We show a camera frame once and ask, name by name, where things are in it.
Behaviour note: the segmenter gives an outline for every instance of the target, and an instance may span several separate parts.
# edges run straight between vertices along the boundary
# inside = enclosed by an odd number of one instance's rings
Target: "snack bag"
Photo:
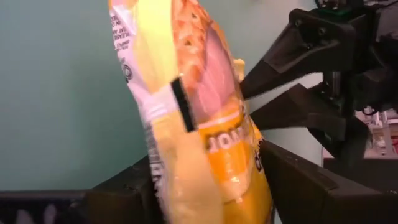
[[[115,49],[146,131],[166,222],[263,224],[262,136],[217,24],[196,0],[111,0]]]

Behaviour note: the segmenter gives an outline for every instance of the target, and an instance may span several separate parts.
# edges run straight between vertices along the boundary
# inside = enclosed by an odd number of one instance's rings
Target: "yellow bag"
[[[115,49],[146,130],[169,223],[263,224],[271,195],[262,136],[226,39],[196,0],[111,0]]]

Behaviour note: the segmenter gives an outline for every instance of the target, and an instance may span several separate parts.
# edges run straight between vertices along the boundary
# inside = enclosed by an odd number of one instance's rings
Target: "teal wall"
[[[249,71],[312,0],[201,0]],[[106,0],[0,1],[0,190],[92,187],[145,155]],[[302,80],[313,85],[319,75]],[[284,88],[251,100],[258,108]],[[313,161],[304,129],[266,132]]]

